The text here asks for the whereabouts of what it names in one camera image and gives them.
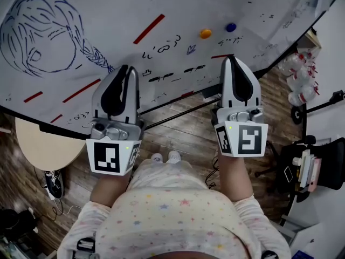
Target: black sneaker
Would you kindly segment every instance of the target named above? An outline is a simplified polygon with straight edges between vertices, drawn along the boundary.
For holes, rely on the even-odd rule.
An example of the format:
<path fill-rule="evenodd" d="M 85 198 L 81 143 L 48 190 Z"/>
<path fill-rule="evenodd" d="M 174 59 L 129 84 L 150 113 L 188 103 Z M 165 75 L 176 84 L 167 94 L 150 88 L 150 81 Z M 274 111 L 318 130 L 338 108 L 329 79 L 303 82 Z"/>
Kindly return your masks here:
<path fill-rule="evenodd" d="M 56 199 L 61 199 L 64 194 L 64 184 L 61 171 L 45 171 L 44 174 L 49 192 Z"/>

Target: blue magnet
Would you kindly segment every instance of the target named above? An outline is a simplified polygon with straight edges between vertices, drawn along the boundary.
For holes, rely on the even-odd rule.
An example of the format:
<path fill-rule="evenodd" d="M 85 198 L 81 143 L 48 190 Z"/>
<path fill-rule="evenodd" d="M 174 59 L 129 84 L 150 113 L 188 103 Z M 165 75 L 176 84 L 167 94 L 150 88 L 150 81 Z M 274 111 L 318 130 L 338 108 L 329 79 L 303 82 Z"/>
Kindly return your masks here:
<path fill-rule="evenodd" d="M 237 26 L 235 23 L 229 23 L 225 29 L 227 32 L 234 32 L 234 30 L 236 30 L 236 27 Z"/>

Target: orange magnet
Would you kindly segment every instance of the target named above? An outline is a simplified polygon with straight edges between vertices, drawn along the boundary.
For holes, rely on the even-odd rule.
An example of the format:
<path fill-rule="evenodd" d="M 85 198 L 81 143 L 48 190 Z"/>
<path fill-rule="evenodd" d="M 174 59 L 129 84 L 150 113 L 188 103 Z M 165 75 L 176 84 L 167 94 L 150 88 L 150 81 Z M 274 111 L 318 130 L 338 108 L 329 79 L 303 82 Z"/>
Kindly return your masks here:
<path fill-rule="evenodd" d="M 211 36 L 211 34 L 212 34 L 212 31 L 211 31 L 211 30 L 209 30 L 209 29 L 204 29 L 204 30 L 202 30 L 202 31 L 200 32 L 200 37 L 201 37 L 202 39 L 206 39 L 206 38 L 209 38 L 209 37 Z"/>

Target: drawing of face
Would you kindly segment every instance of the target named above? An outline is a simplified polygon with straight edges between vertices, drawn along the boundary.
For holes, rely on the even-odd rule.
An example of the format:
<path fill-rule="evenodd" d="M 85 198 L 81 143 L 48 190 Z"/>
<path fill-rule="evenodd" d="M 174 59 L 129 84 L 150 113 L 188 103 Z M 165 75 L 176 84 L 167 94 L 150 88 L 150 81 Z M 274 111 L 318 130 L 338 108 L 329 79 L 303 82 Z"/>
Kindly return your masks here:
<path fill-rule="evenodd" d="M 75 69 L 77 53 L 114 70 L 84 37 L 81 17 L 66 0 L 16 1 L 0 27 L 0 51 L 14 69 L 36 77 Z"/>

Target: white wall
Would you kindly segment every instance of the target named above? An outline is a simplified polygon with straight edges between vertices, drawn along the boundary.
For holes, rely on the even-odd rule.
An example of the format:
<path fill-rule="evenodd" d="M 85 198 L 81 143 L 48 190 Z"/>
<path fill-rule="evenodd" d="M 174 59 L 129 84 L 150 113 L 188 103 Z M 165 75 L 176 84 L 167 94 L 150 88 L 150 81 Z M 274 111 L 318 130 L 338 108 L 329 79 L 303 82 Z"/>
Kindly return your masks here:
<path fill-rule="evenodd" d="M 334 91 L 345 91 L 344 28 L 345 0 L 337 0 L 314 26 L 322 45 L 315 61 L 320 96 L 309 103 L 308 108 L 328 101 Z M 317 138 L 345 137 L 345 102 L 308 115 L 307 134 Z M 324 232 L 313 256 L 335 258 L 345 246 L 345 184 L 338 191 L 318 187 L 307 200 L 294 203 L 289 216 L 310 224 L 323 223 Z"/>

